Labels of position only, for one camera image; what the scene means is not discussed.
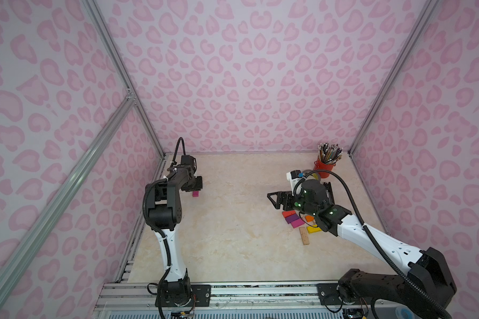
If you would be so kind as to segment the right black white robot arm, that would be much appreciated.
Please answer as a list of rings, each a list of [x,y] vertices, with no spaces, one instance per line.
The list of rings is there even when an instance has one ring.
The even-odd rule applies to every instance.
[[[348,186],[343,188],[351,209],[335,203],[330,183],[315,179],[293,179],[291,190],[268,193],[267,198],[275,209],[314,218],[321,231],[355,244],[393,270],[391,275],[348,270],[336,288],[336,297],[343,304],[368,300],[375,314],[376,302],[387,300],[406,306],[420,318],[451,318],[447,306],[457,287],[444,255],[434,248],[408,245],[371,227]]]

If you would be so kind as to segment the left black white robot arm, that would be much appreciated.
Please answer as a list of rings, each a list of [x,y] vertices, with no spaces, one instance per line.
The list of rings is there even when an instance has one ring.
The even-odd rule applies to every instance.
[[[145,188],[142,215],[160,244],[164,273],[156,285],[156,306],[184,307],[194,300],[187,266],[178,240],[178,225],[182,221],[180,193],[198,192],[202,177],[196,175],[196,158],[181,156],[181,161],[169,167],[168,175]]]

